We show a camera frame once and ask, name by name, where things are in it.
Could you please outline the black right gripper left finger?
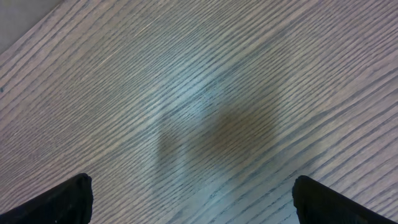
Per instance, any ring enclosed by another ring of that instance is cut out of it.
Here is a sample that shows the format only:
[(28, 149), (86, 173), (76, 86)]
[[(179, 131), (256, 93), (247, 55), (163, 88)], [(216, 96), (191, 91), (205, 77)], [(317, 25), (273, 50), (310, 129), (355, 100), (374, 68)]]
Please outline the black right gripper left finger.
[(77, 174), (22, 205), (1, 214), (1, 224), (88, 224), (93, 211), (92, 178)]

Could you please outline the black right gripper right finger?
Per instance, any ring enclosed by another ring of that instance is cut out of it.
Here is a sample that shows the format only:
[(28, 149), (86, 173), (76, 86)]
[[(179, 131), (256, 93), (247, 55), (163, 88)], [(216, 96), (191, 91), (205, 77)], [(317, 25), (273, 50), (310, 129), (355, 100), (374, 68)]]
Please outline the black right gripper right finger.
[(397, 224), (306, 175), (292, 187), (300, 224)]

